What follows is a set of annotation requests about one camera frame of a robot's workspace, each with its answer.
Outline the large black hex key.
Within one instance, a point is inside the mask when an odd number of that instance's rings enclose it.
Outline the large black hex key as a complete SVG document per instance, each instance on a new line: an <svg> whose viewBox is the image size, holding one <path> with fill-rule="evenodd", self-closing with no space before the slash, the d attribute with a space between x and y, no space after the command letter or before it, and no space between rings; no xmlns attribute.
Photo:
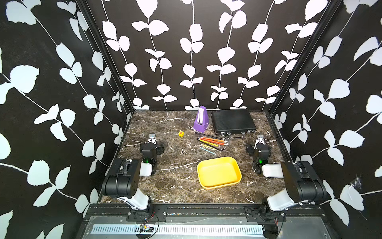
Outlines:
<svg viewBox="0 0 382 239"><path fill-rule="evenodd" d="M212 147L218 151L224 151L224 147L222 145L219 145L219 144L215 144L213 142L208 142L208 141L205 141L205 140L202 140L202 139L197 139L197 141L205 144L205 145L208 145L209 147Z"/></svg>

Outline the light blue hex key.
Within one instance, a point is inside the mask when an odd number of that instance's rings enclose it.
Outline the light blue hex key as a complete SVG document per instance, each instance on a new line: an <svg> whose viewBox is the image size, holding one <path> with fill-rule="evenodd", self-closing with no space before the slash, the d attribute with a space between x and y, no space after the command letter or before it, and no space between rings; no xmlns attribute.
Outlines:
<svg viewBox="0 0 382 239"><path fill-rule="evenodd" d="M207 149L205 149L205 148L203 148L203 147L199 147L199 148L202 149L202 150L204 150L204 151L206 151L206 152L208 152L208 153L210 153L210 154L217 155L216 153L211 152L211 151L209 151L209 150L207 150Z"/></svg>

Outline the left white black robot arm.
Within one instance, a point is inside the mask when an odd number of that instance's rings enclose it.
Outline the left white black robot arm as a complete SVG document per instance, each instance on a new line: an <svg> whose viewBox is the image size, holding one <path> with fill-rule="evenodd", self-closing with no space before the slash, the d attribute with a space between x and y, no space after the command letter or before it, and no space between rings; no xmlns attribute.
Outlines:
<svg viewBox="0 0 382 239"><path fill-rule="evenodd" d="M164 153L161 142L140 145L141 158L115 158L101 187L104 196L113 197L128 204L131 209L152 213L152 199L138 187L141 177L155 174L157 157Z"/></svg>

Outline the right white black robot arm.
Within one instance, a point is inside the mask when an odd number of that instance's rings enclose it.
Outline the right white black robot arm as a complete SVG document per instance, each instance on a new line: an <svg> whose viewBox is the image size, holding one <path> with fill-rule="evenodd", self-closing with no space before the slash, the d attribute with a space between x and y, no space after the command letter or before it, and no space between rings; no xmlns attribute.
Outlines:
<svg viewBox="0 0 382 239"><path fill-rule="evenodd" d="M265 200L270 211L283 211L300 203L322 201L327 191L310 163L306 161L269 164L271 148L264 143L246 145L247 153L253 157L254 172L267 178L284 180L285 189Z"/></svg>

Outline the yellow plastic storage tray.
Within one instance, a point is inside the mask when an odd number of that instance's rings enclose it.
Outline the yellow plastic storage tray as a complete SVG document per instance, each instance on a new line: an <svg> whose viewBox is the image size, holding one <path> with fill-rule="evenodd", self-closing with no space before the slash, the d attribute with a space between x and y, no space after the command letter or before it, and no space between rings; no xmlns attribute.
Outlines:
<svg viewBox="0 0 382 239"><path fill-rule="evenodd" d="M205 190L235 185L242 179L237 161L230 156L203 160L198 164L197 172Z"/></svg>

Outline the black ribbed metal case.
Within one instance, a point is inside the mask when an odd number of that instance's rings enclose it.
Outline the black ribbed metal case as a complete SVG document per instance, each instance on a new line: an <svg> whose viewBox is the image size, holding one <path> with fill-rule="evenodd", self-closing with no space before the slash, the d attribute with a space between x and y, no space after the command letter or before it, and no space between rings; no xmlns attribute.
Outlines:
<svg viewBox="0 0 382 239"><path fill-rule="evenodd" d="M213 111L211 120L216 135L246 134L256 131L255 123L247 109Z"/></svg>

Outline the purple metronome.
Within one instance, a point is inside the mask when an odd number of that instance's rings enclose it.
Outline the purple metronome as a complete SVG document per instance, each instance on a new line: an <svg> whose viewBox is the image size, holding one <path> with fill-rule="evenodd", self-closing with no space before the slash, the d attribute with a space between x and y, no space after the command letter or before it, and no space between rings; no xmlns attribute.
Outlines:
<svg viewBox="0 0 382 239"><path fill-rule="evenodd" d="M206 107L200 106L194 121L193 128L195 131L204 133L209 127L209 115Z"/></svg>

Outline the white perforated strip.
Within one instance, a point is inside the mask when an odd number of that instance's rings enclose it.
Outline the white perforated strip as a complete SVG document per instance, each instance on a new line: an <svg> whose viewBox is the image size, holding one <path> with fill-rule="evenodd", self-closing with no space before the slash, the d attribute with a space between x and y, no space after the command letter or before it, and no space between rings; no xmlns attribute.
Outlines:
<svg viewBox="0 0 382 239"><path fill-rule="evenodd" d="M264 234L261 225L108 225L95 224L92 235L187 235L187 236L244 236Z"/></svg>

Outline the black mounting rail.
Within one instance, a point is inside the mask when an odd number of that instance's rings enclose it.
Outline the black mounting rail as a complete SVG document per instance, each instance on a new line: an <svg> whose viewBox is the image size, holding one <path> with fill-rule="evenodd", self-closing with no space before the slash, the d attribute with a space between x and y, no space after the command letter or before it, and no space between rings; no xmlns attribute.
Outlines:
<svg viewBox="0 0 382 239"><path fill-rule="evenodd" d="M141 222L145 218L159 218L169 222L170 217L239 217L246 222L272 224L285 222L291 217L326 218L319 206L294 206L280 212L270 211L261 204L153 204L149 210L133 210L127 204L92 204L85 220L91 217L122 217L127 222Z"/></svg>

